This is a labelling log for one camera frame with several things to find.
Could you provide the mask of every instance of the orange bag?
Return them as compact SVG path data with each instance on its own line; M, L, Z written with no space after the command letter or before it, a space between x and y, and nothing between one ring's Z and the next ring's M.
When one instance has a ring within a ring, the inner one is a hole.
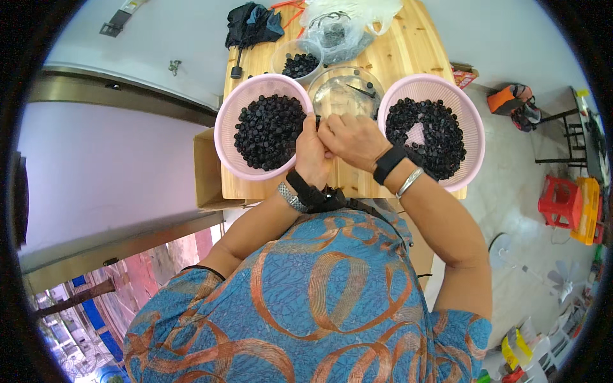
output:
M510 116L515 109L524 106L532 98L529 86L513 84L489 96L487 105L495 115Z

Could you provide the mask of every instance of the silver bracelet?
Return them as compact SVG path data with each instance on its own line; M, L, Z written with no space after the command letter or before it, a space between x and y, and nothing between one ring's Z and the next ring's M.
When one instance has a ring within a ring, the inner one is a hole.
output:
M398 192L396 193L396 198L400 199L400 197L402 197L402 195L405 193L405 191L409 188L409 186L411 186L415 180L422 175L422 173L424 172L424 169L418 167L417 169L413 170L413 172L409 175L409 177L406 179L405 183L402 185L402 187L400 188L400 190L398 190Z
M289 191L289 189L285 185L285 182L281 182L279 186L277 187L277 190L279 191L281 196L285 199L285 201L287 201L287 203L289 203L291 207L296 209L296 211L298 211L299 213L307 212L308 206L303 205L302 202L300 202L300 200L298 199L298 196L292 194Z

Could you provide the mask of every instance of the white wall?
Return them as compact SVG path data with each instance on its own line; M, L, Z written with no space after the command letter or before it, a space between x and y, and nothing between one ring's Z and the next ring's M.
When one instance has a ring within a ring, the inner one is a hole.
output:
M206 127L99 105L26 106L18 150L29 181L20 256L197 211L193 138Z
M569 85L589 89L564 37L535 0L423 2L449 60L479 71L475 83L490 88L502 82L526 84L537 106L551 114L574 106Z
M149 0L116 38L99 34L124 0L89 0L70 21L46 65L96 70L218 108L226 80L227 14L245 0ZM269 6L276 1L259 1ZM182 60L178 75L170 60Z

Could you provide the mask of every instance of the black umbrella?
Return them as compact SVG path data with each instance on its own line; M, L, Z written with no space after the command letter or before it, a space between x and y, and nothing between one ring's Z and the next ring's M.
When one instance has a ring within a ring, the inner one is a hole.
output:
M236 46L239 51L236 66L232 68L230 77L242 76L243 68L239 65L244 48L252 47L259 42L277 41L284 33L281 28L281 14L275 15L274 10L268 10L254 2L232 9L228 13L226 48Z

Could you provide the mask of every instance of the yellow plastic crate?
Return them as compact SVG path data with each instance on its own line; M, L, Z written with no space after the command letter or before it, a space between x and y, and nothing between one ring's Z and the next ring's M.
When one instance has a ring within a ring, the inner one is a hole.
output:
M581 210L579 227L571 231L571 237L589 246L594 242L594 234L596 233L600 187L594 178L579 177L575 182L583 196L583 209Z

